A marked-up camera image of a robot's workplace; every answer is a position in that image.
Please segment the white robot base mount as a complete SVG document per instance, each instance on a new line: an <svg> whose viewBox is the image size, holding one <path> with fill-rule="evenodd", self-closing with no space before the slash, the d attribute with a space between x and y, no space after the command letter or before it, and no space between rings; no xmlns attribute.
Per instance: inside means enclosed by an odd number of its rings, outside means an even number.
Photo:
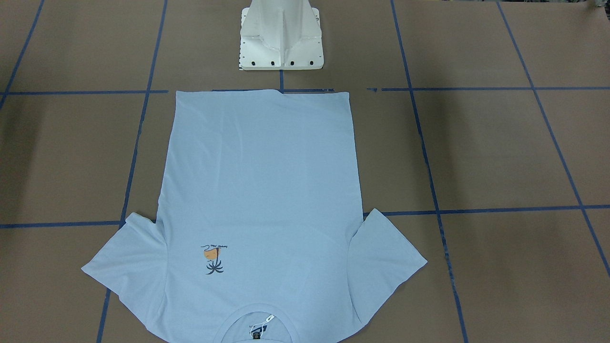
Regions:
<svg viewBox="0 0 610 343"><path fill-rule="evenodd" d="M308 0L253 0L240 19L240 70L323 68L320 12Z"/></svg>

